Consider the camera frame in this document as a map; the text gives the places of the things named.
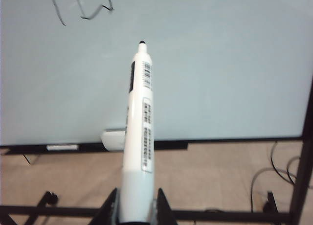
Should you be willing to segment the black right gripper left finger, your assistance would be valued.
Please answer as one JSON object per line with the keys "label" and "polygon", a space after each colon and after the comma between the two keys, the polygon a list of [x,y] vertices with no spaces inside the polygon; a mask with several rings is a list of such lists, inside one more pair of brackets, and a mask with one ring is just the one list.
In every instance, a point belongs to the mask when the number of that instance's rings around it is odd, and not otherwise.
{"label": "black right gripper left finger", "polygon": [[115,188],[91,220],[92,225],[116,225],[119,203],[119,189]]}

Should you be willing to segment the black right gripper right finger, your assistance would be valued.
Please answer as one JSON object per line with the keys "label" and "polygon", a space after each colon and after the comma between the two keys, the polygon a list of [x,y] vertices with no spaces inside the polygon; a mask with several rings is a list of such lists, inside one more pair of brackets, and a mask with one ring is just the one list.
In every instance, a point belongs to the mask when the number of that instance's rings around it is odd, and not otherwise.
{"label": "black right gripper right finger", "polygon": [[161,188],[157,192],[157,213],[156,219],[158,225],[176,225],[177,221],[167,201],[167,198]]}

